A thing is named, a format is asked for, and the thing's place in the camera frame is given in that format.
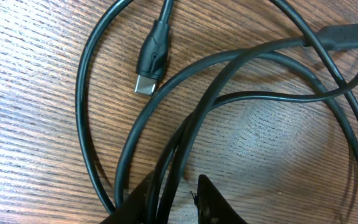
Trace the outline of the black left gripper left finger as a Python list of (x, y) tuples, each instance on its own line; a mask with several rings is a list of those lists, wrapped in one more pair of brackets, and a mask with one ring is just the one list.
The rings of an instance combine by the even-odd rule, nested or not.
[(145, 223), (145, 204), (149, 182), (153, 176), (149, 173), (132, 191), (124, 204), (100, 224), (141, 224)]

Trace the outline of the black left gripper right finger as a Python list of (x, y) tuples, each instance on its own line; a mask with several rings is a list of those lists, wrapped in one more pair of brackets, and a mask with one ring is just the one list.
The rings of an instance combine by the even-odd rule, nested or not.
[(204, 174), (198, 177), (195, 205), (199, 224), (247, 224)]

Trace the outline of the black USB-A cable blue plug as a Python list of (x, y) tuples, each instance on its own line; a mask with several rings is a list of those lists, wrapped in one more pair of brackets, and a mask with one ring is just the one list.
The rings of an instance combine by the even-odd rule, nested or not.
[[(323, 60), (327, 60), (330, 50), (358, 48), (358, 24), (327, 26), (316, 33), (305, 30), (304, 36), (300, 38), (275, 40), (251, 49), (231, 50), (210, 55), (186, 67), (166, 82), (141, 111), (124, 145), (115, 177), (114, 200), (116, 207), (121, 208), (124, 205), (123, 187), (125, 175), (130, 166), (136, 142), (154, 109), (183, 80), (204, 68), (221, 62), (226, 62), (226, 67), (209, 86), (195, 111), (187, 117), (173, 135), (157, 162), (146, 195), (145, 207), (148, 221), (163, 222), (168, 218), (180, 176), (205, 116), (214, 108), (232, 101), (273, 100), (295, 103), (323, 101), (336, 116), (358, 163), (358, 102), (352, 94), (352, 89), (358, 85), (358, 73), (350, 82), (346, 82), (335, 69), (334, 64), (328, 62), (326, 66), (330, 69), (338, 84), (338, 89), (327, 91), (320, 80), (308, 68), (278, 52), (279, 49), (301, 45), (314, 45), (319, 56)], [(221, 89), (238, 69), (257, 57), (273, 60), (298, 72), (310, 82), (316, 94), (286, 95), (262, 91), (245, 91), (221, 95)]]

